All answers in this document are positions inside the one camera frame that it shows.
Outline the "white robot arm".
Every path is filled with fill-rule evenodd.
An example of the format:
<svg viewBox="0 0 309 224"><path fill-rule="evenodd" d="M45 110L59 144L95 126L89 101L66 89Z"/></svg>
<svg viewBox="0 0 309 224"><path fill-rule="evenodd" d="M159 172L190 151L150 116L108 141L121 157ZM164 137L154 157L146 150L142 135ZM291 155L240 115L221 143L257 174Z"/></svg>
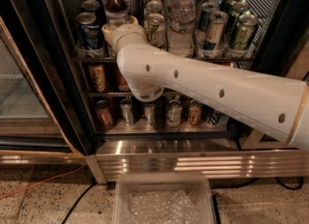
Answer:
<svg viewBox="0 0 309 224"><path fill-rule="evenodd" d="M153 101L168 88L280 142L309 150L306 82L171 54L149 45L137 23L105 24L102 33L137 99Z"/></svg>

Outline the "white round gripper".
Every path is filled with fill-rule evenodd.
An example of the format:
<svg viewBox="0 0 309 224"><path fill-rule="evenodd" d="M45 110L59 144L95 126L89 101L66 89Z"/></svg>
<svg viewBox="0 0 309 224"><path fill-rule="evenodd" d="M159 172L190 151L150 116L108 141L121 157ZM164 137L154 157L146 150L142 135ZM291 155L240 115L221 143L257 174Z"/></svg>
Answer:
<svg viewBox="0 0 309 224"><path fill-rule="evenodd" d="M101 31L105 40L111 42L111 46L116 53L125 45L148 43L144 28L138 24L138 19L132 15L125 25L117 28L106 23L102 26Z"/></svg>

